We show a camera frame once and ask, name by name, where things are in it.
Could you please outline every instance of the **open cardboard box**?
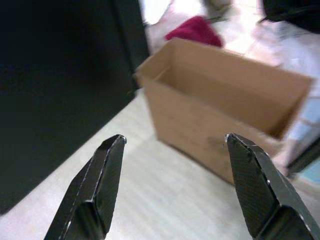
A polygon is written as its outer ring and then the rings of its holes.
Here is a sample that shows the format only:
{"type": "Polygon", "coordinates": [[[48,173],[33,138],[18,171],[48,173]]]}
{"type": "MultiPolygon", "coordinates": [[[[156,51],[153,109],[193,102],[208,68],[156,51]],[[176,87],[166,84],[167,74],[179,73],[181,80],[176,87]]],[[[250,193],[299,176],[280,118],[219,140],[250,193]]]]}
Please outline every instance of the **open cardboard box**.
{"type": "Polygon", "coordinates": [[[173,39],[136,72],[157,137],[233,183],[225,135],[277,154],[312,79],[219,48],[173,39]]]}

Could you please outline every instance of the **floor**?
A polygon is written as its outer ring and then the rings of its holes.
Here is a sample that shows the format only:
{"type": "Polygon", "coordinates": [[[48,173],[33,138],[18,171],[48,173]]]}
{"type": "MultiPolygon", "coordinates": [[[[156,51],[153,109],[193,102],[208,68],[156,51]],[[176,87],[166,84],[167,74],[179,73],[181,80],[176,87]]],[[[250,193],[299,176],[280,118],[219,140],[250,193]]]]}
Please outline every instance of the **floor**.
{"type": "MultiPolygon", "coordinates": [[[[147,28],[152,52],[184,20],[207,14],[201,0],[174,0],[161,21],[147,28]]],[[[234,0],[213,23],[225,49],[267,64],[281,64],[273,34],[277,24],[257,25],[255,0],[234,0]]],[[[100,143],[114,134],[127,138],[119,191],[108,240],[250,240],[233,186],[157,140],[143,90],[45,181],[0,216],[1,240],[43,239],[73,177],[100,143]]],[[[317,199],[311,211],[317,211],[317,199]]]]}
{"type": "MultiPolygon", "coordinates": [[[[154,53],[165,44],[164,36],[185,20],[201,15],[218,16],[208,0],[174,0],[162,19],[147,28],[149,47],[154,53]]],[[[224,49],[272,66],[281,65],[277,23],[257,24],[264,13],[261,0],[233,0],[222,20],[211,26],[224,39],[224,49]]]]}

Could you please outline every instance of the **textured metal surface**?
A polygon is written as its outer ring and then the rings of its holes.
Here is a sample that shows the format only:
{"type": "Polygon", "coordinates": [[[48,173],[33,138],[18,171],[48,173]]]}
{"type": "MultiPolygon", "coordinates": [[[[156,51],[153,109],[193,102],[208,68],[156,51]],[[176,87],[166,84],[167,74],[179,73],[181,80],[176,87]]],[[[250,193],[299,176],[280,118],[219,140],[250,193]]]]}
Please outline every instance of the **textured metal surface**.
{"type": "Polygon", "coordinates": [[[257,240],[319,240],[320,229],[289,181],[254,142],[229,134],[236,193],[247,228],[257,240]]]}
{"type": "Polygon", "coordinates": [[[126,139],[104,141],[72,180],[46,234],[46,240],[99,240],[110,229],[126,139]]]}

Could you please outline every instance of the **white surface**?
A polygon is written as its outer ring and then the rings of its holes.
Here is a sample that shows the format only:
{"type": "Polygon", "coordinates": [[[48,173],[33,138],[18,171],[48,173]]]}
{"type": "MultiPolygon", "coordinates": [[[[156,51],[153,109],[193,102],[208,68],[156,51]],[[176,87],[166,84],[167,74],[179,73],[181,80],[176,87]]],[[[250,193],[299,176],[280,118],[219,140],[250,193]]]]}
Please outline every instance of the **white surface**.
{"type": "Polygon", "coordinates": [[[127,138],[110,240],[250,240],[235,189],[157,141],[138,96],[45,181],[0,217],[0,240],[41,240],[64,194],[101,142],[127,138]]]}
{"type": "Polygon", "coordinates": [[[166,12],[171,0],[140,0],[142,19],[148,24],[156,24],[166,12]]]}
{"type": "Polygon", "coordinates": [[[320,34],[311,33],[288,22],[279,25],[279,38],[283,51],[283,68],[311,76],[312,89],[292,126],[288,138],[303,141],[309,132],[320,135],[320,34]]]}

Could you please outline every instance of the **red towel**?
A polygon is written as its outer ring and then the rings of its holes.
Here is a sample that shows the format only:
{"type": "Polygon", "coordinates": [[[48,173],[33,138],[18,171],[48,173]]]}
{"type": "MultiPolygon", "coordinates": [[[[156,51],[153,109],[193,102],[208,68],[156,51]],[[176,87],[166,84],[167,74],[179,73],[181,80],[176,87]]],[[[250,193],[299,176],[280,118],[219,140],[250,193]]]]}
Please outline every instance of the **red towel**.
{"type": "Polygon", "coordinates": [[[185,21],[182,25],[169,32],[165,39],[181,38],[200,42],[203,44],[223,47],[223,40],[211,28],[207,20],[202,16],[194,16],[185,21]]]}

